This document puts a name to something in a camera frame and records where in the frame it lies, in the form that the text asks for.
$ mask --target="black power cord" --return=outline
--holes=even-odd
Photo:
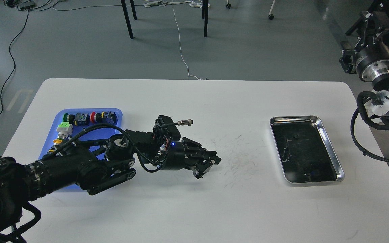
[[[1,115],[1,114],[3,113],[3,111],[4,111],[4,104],[3,104],[3,90],[4,90],[4,87],[5,87],[6,83],[7,83],[7,81],[10,79],[10,77],[13,75],[13,73],[14,73],[14,71],[15,71],[15,69],[16,69],[16,62],[14,61],[13,54],[11,53],[11,47],[12,47],[12,45],[13,45],[14,40],[16,40],[16,38],[19,37],[19,35],[22,34],[23,30],[25,29],[26,23],[28,22],[28,17],[29,17],[29,11],[28,11],[28,13],[27,13],[27,15],[26,15],[25,24],[23,25],[22,30],[19,32],[19,34],[17,34],[17,35],[13,38],[13,40],[11,40],[10,45],[9,45],[9,48],[8,48],[8,52],[10,53],[11,59],[13,60],[13,69],[12,69],[10,75],[8,76],[8,78],[5,80],[5,82],[4,82],[4,84],[3,84],[3,87],[1,88],[1,92],[0,92],[1,112],[0,112],[0,115]]]
[[[61,145],[58,149],[56,149],[55,151],[53,151],[52,153],[50,154],[47,154],[45,156],[43,156],[43,159],[46,160],[46,159],[49,159],[51,157],[54,157],[56,156],[59,152],[63,151],[63,149],[65,149],[67,146],[69,146],[71,143],[77,141],[80,137],[82,137],[83,135],[91,132],[91,131],[94,131],[94,130],[97,130],[97,129],[105,129],[105,128],[111,128],[111,129],[116,129],[117,131],[121,132],[129,142],[131,142],[133,144],[133,148],[134,150],[136,151],[136,154],[139,155],[140,157],[144,158],[146,161],[148,161],[148,163],[151,163],[151,164],[155,164],[153,161],[151,161],[150,159],[148,159],[148,157],[143,153],[141,152],[137,146],[135,145],[135,143],[133,142],[133,140],[131,139],[130,135],[124,131],[123,129],[115,126],[115,125],[112,125],[112,124],[108,124],[108,123],[103,123],[103,124],[95,124],[95,125],[92,125],[86,129],[84,129],[83,131],[81,131],[80,133],[76,134],[74,137],[72,137],[70,140],[68,140],[67,142],[65,142],[63,145]],[[150,169],[147,169],[144,165],[144,163],[142,162],[142,160],[140,160],[140,165],[142,166],[142,168],[146,171],[146,172],[149,172],[149,173],[154,173],[154,172],[157,172],[160,170],[160,168],[157,168],[157,169],[154,169],[154,170],[150,170]]]
[[[360,143],[358,143],[357,139],[355,138],[355,120],[357,119],[358,114],[359,114],[359,110],[356,109],[354,114],[352,115],[352,119],[351,119],[351,136],[352,136],[352,141],[354,141],[354,143],[355,143],[355,146],[357,146],[357,148],[361,152],[363,152],[363,155],[367,155],[370,158],[373,158],[375,160],[389,162],[389,159],[386,159],[386,158],[381,157],[379,155],[373,154],[372,152],[365,149]]]

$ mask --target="table leg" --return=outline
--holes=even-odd
[[[205,0],[202,0],[202,19],[205,19]]]
[[[134,1],[130,0],[131,11],[133,12],[133,19],[137,20],[136,9],[134,9]]]
[[[209,0],[203,0],[205,1],[205,6],[202,8],[202,10],[205,9],[205,25],[204,25],[204,37],[207,37],[207,32],[208,32],[208,5],[209,5]]]
[[[131,31],[130,19],[128,18],[127,6],[125,5],[125,0],[121,0],[122,10],[124,11],[125,23],[127,24],[128,34],[130,39],[133,39],[133,31]]]

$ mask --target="power strip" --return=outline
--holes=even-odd
[[[28,2],[25,2],[25,3],[19,3],[17,5],[17,7],[20,10],[28,10],[28,9],[31,9],[31,8],[35,8],[35,3],[34,3],[34,1],[28,1]]]

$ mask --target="robotic arm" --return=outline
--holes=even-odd
[[[58,189],[77,184],[88,194],[95,195],[113,186],[130,180],[136,175],[131,168],[138,155],[142,168],[147,172],[159,170],[190,169],[196,178],[201,178],[221,158],[216,151],[207,151],[200,143],[183,137],[176,126],[193,124],[192,120],[174,123],[170,117],[160,115],[153,132],[122,130],[110,124],[88,127],[70,140],[60,133],[63,142],[42,159],[28,165],[16,163],[12,157],[0,157],[0,231],[12,226],[13,232],[0,233],[0,242],[25,242],[21,234],[40,219],[40,211],[29,201],[37,200]],[[79,141],[90,131],[114,128],[121,132],[109,139]],[[99,148],[90,151],[93,146]],[[104,153],[104,159],[97,156]],[[154,170],[145,164],[152,164]],[[34,219],[16,228],[22,208],[34,213]]]
[[[364,82],[371,82],[372,92],[361,92],[357,98],[358,109],[351,120],[351,134],[357,147],[377,160],[388,159],[374,155],[364,149],[355,139],[354,124],[358,114],[369,126],[377,130],[389,130],[389,49],[382,42],[382,37],[389,32],[389,18],[384,12],[361,12],[358,43],[354,48],[349,42],[342,42],[340,64],[349,74],[357,74]],[[380,118],[381,123],[373,119]]]

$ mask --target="white cable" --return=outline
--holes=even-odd
[[[121,6],[120,5],[97,5],[97,6],[86,6],[86,7],[81,7],[81,8],[76,8],[76,9],[56,9],[55,8],[55,5],[54,4],[52,6],[53,9],[55,9],[56,11],[72,11],[72,10],[78,10],[78,9],[85,9],[85,8],[95,8],[95,7],[117,7],[117,6]]]
[[[182,61],[184,62],[185,66],[187,67],[187,75],[189,77],[195,77],[196,79],[198,80],[201,80],[200,78],[196,77],[195,75],[190,75],[190,71],[188,70],[188,65],[187,63],[185,62],[184,60],[184,57],[182,57],[182,49],[181,49],[181,35],[179,33],[179,26],[178,26],[178,22],[176,21],[176,14],[175,14],[175,10],[173,9],[173,0],[172,0],[172,11],[173,11],[173,16],[175,18],[175,23],[176,23],[176,27],[178,28],[178,39],[179,39],[179,53],[181,54],[181,58],[182,58]]]
[[[202,0],[199,0],[200,3],[198,2],[195,2],[195,1],[183,1],[183,2],[174,2],[172,0],[172,2],[167,2],[167,1],[163,1],[163,0],[159,0],[159,1],[154,1],[154,0],[144,0],[145,2],[147,3],[144,3],[144,6],[145,8],[150,8],[150,7],[153,7],[153,6],[161,6],[161,7],[164,7],[164,6],[167,6],[167,5],[177,5],[177,4],[184,4],[184,3],[188,3],[188,5],[192,8],[202,8]]]

